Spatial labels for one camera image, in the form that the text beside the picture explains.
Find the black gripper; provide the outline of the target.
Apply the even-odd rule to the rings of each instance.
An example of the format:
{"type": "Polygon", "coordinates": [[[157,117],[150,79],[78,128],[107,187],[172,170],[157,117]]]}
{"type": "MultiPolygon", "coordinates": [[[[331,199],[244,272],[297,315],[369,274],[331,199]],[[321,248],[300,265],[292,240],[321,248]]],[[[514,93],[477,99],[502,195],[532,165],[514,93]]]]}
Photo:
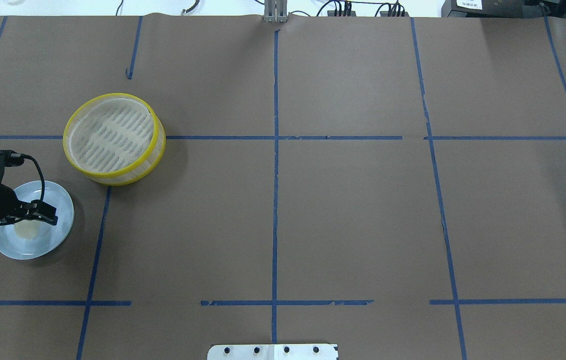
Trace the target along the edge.
{"type": "Polygon", "coordinates": [[[55,212],[54,206],[42,200],[32,200],[29,204],[18,200],[13,189],[0,184],[0,222],[22,218],[55,226],[58,221],[55,212]]]}

